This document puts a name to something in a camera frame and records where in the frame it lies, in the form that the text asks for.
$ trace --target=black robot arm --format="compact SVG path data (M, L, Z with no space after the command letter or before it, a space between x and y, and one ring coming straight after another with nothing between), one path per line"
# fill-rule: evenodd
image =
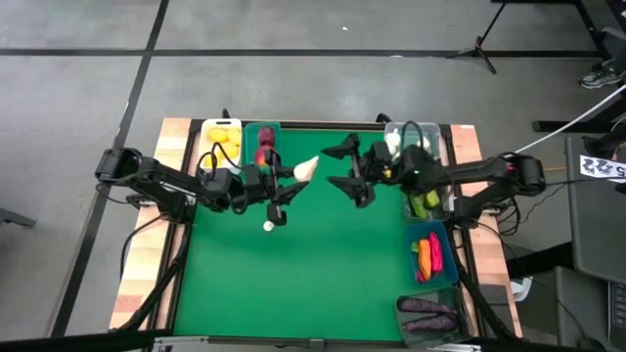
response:
M263 172L252 164L241 167L244 177L225 168L209 172L198 170L197 176L165 166L152 157L143 156L129 148L106 150L96 178L100 185L128 187L137 192L126 200L135 207L155 203L168 221L187 223L191 221L195 201L212 211L223 212L229 207L242 214L250 204L269 200L267 218L273 225L287 224L287 214L282 209L304 189L308 182L297 182L283 187L279 179L293 177L293 168L281 164L281 158L272 150L265 155L269 172Z
M546 189L541 161L532 156L500 154L482 161L442 166L427 151L410 145L393 158L385 142L374 142L363 155L359 154L358 135L349 134L343 143L322 150L342 159L349 156L352 168L347 177L329 177L329 181L354 199L357 207L365 207L375 199L374 185L400 186L412 196L434 189L489 181L491 185L473 197L456 197L454 219L458 222L477 220L482 208L513 196L536 196Z

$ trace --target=green table surface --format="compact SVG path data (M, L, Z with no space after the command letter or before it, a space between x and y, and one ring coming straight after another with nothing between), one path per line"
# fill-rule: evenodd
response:
M246 214L198 206L175 335L401 339L395 299L419 293L404 247L397 188L376 186L357 209L327 176L350 160L320 153L346 131L283 130L283 163L320 157L315 176L286 208L288 225L262 229L266 204ZM364 152L381 132L359 132Z

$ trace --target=wooden table edge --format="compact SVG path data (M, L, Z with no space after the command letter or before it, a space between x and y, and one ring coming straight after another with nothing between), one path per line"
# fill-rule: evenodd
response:
M181 169L185 150L187 148L187 140L189 130L192 126L191 118L168 117L163 120L158 140L156 142L155 158L161 163L172 168ZM458 163L481 160L480 147L474 126L472 125L451 125L452 142L454 145L455 156ZM188 172L195 173L195 163L199 156L198 143L194 142L191 163ZM486 187L486 183L476 183L463 185L463 194L471 196ZM157 216L158 212L155 207L142 208L139 211L136 227L141 226L146 221ZM483 215L480 219L485 225L497 229L495 219L490 216ZM160 264L165 234L167 232L168 222L158 221L144 232L138 234L130 244L124 275L119 285L117 298L113 307L110 328L117 328L124 324L133 314L133 312L146 299L157 280L158 266ZM182 236L182 226L177 226L175 241L172 251L178 249L180 238ZM507 272L506 260L504 252L500 244L500 239L489 230L482 227L470 230L470 239L476 264L478 280L485 285L501 285L507 290L511 314L514 321L514 332L521 336L521 326L517 310L514 304L513 293ZM460 249L460 256L465 262L465 256ZM172 283L163 294L160 302L158 319L156 328L165 328L165 317L169 309L169 301L171 299ZM464 296L468 303L469 312L476 326L473 304L464 289Z

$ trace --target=shoe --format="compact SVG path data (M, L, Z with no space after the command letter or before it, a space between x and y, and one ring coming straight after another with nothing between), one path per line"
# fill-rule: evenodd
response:
M617 74L610 67L603 67L597 71L586 74L578 80L578 84L585 89L598 89L606 84L615 84L621 80L621 74Z

